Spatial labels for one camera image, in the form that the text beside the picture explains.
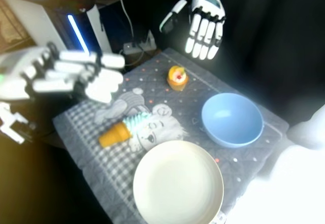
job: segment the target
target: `bowl rim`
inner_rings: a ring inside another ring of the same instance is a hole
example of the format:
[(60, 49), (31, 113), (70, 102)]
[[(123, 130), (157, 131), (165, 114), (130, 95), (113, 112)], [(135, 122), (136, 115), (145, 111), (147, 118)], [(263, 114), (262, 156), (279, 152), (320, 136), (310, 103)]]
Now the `bowl rim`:
[[(214, 134), (213, 134), (213, 133), (208, 129), (208, 127), (206, 126), (206, 124), (205, 124), (205, 120), (204, 120), (204, 117), (203, 117), (203, 110), (204, 110), (204, 107), (206, 106), (206, 104), (209, 102), (209, 100), (211, 100), (211, 99), (214, 98), (214, 97), (228, 96), (228, 95), (236, 96), (236, 97), (239, 97), (239, 98), (241, 98), (241, 99), (245, 99), (245, 100), (247, 100), (248, 102), (250, 102), (250, 103), (255, 107), (256, 111), (258, 112), (259, 117), (260, 117), (261, 122), (262, 122), (262, 124), (261, 124), (261, 129), (260, 129), (258, 135), (257, 135), (254, 139), (252, 139), (251, 141), (243, 142), (243, 143), (232, 143), (232, 142), (228, 142), (228, 141), (226, 141), (226, 140), (224, 140), (224, 139), (221, 139), (221, 138), (219, 138), (219, 137), (217, 137), (217, 136), (214, 136)], [(208, 99), (205, 101), (205, 103), (204, 103), (204, 105), (203, 105), (203, 107), (202, 107), (202, 110), (201, 110), (201, 118), (202, 118), (202, 123), (203, 123), (203, 126), (204, 126), (205, 130), (208, 131), (208, 134), (207, 134), (207, 135), (208, 135), (209, 137), (210, 137), (210, 135), (213, 135), (213, 137), (214, 137), (216, 140), (221, 141), (221, 142), (223, 142), (224, 144), (229, 144), (229, 145), (242, 145), (242, 146), (245, 146), (245, 145), (251, 144), (251, 143), (255, 142), (255, 141), (256, 141), (256, 140), (257, 140), (257, 139), (262, 135), (263, 128), (264, 128), (264, 118), (263, 118), (262, 113), (261, 113), (260, 109), (258, 108), (258, 106), (257, 106), (257, 105), (252, 101), (252, 100), (250, 100), (249, 98), (247, 98), (247, 97), (245, 97), (245, 96), (243, 96), (243, 95), (237, 94), (237, 93), (218, 93), (218, 94), (215, 94), (215, 95), (213, 95), (212, 97), (208, 98)]]

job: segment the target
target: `orange cone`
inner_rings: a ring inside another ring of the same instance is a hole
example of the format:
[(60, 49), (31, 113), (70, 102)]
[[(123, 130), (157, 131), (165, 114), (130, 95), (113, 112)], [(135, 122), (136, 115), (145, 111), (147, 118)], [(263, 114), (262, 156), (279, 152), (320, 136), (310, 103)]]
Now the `orange cone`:
[(131, 132), (127, 129), (124, 122), (113, 125), (106, 133), (99, 137), (102, 147), (108, 147), (118, 142), (123, 142), (131, 138)]

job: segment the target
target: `round plate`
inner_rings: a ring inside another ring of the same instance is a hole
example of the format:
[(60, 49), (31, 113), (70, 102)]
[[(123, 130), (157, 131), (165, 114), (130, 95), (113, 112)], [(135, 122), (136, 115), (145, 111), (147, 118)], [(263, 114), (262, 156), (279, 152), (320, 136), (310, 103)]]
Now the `round plate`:
[(215, 160), (203, 148), (169, 141), (142, 158), (133, 192), (149, 224), (208, 224), (221, 208), (223, 180)]

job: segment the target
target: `table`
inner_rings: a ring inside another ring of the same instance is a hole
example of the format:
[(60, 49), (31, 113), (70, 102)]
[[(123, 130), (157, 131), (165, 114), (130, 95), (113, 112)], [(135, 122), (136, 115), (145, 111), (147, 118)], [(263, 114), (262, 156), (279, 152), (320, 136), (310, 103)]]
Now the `table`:
[[(185, 67), (190, 78), (182, 92), (171, 90), (166, 82), (168, 70), (174, 65)], [(224, 179), (224, 200), (212, 223), (224, 223), (226, 215), (285, 135), (288, 124), (258, 106), (264, 118), (262, 136), (242, 148), (218, 146), (204, 132), (200, 113), (209, 97), (222, 92), (238, 93), (210, 72), (167, 49), (125, 74), (124, 83), (111, 104), (85, 100), (53, 121), (71, 157), (114, 224), (146, 223), (133, 197), (136, 167), (154, 145), (177, 139), (200, 145), (218, 162)], [(101, 148), (98, 137), (111, 125), (142, 111), (153, 114), (151, 130)]]

